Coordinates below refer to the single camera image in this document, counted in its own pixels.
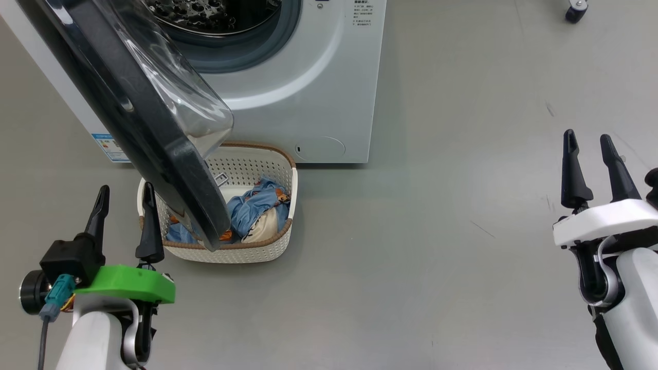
label sticker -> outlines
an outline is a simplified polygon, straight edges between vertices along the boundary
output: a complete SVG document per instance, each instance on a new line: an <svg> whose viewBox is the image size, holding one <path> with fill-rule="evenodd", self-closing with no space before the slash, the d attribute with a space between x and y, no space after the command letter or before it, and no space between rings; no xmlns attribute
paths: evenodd
<svg viewBox="0 0 658 370"><path fill-rule="evenodd" d="M354 0L354 15L352 16L352 26L372 26L373 13L374 3L372 0Z"/></svg>
<svg viewBox="0 0 658 370"><path fill-rule="evenodd" d="M91 134L93 138L96 140L98 145L103 148L103 151L105 154L107 154L107 157L112 162L121 162L121 163L129 163L130 160L126 156L126 154L123 152L119 144L116 143L114 139L112 139L112 135L110 134Z"/></svg>

basket rim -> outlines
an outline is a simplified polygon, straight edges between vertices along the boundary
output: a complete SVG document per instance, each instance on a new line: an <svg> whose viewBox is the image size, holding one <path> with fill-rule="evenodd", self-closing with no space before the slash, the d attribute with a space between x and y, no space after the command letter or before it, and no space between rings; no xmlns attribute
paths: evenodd
<svg viewBox="0 0 658 370"><path fill-rule="evenodd" d="M265 149L265 150L270 150L274 151L276 153L279 153L282 155L288 163L290 164L290 167L293 171L293 179L296 180L296 171L297 171L297 163L295 162L295 159L293 157L286 153L285 151L278 149L277 147L268 145L268 144L262 144L262 143L257 143L257 142L241 142L241 141L228 141L222 143L220 147L246 147L246 148L251 148L251 149ZM141 196L143 193L143 184L144 184L144 179L142 178L141 181L139 182L139 187L138 187L138 194L137 194L137 205L138 205L138 213L143 213L143 210L140 211L140 205L141 205ZM252 248L263 248L267 247L281 239L287 232L288 230L292 227L292 219L295 213L295 203L296 202L296 195L295 197L291 200L291 205L290 205L290 215L288 219L286 220L286 223L284 224L284 227L281 229L280 232L277 232L274 236L272 236L269 239L260 241L260 242L253 242L253 243L235 243L235 244L225 244L223 245L220 249L218 250L245 250L245 249L252 249ZM144 216L140 215L139 216L139 229L144 228ZM187 250L200 250L200 251L207 251L210 252L206 247L200 245L200 244L188 244L188 243L177 243L177 242L171 242L169 240L163 239L163 245L165 247L170 247L170 248L180 248L180 249L187 249Z"/></svg>

clothes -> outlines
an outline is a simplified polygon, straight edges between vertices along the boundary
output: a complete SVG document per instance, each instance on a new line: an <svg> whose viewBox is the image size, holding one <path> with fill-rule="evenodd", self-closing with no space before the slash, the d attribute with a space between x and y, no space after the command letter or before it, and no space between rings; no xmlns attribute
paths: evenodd
<svg viewBox="0 0 658 370"><path fill-rule="evenodd" d="M253 189L242 196L233 197L226 206L231 216L231 230L220 237L220 243L261 242L283 229L290 211L290 197L283 186L262 177ZM172 216L170 222L166 235L168 241L199 243L176 217Z"/></svg>
<svg viewBox="0 0 658 370"><path fill-rule="evenodd" d="M182 223L175 223L169 225L169 232L166 234L166 239L170 242L198 244L199 242L190 234L190 232L183 226Z"/></svg>
<svg viewBox="0 0 658 370"><path fill-rule="evenodd" d="M231 216L231 227L240 238L249 234L249 229L268 209L275 208L277 232L288 219L290 197L286 189L267 177L262 177L250 191L241 197L233 197L227 204Z"/></svg>
<svg viewBox="0 0 658 370"><path fill-rule="evenodd" d="M278 232L278 223L276 208L268 209L251 225L242 242L255 243L272 238Z"/></svg>

blue connector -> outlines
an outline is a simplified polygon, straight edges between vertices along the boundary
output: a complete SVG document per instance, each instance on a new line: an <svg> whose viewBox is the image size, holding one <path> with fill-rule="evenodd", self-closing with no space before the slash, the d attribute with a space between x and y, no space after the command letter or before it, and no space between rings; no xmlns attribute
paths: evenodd
<svg viewBox="0 0 658 370"><path fill-rule="evenodd" d="M61 274L45 297L45 306L39 312L41 320L52 323L57 320L60 308L73 295L76 288L75 278L69 274Z"/></svg>

brown basket rim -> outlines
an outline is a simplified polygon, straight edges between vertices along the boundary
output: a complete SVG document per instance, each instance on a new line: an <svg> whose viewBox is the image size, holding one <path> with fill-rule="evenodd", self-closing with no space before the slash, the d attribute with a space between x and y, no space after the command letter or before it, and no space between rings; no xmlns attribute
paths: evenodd
<svg viewBox="0 0 658 370"><path fill-rule="evenodd" d="M286 153L285 151L282 151L281 149L267 145L267 144L262 144L262 143L255 143L255 142L239 142L239 141L230 141L230 142L224 142L222 147L248 147L248 148L253 148L253 149L265 149L265 150L271 150L275 151L286 158L288 160L288 163L290 164L291 168L296 168L297 164L295 163L295 159L293 159L290 154ZM219 250L246 250L246 249L251 249L251 248L262 248L262 247L267 247L279 239L283 238L283 236L288 232L290 227L292 226L292 219L286 220L286 223L284 227L281 229L280 232L277 232L272 238L263 240L261 242L254 242L254 243L235 243L235 244L225 244L223 245ZM139 216L139 228L143 229L144 228L144 216ZM180 248L180 249L186 249L186 250L207 250L204 246L200 244L187 244L187 243L177 243L177 242L170 242L169 240L163 239L163 245L165 247L170 247L170 248Z"/></svg>

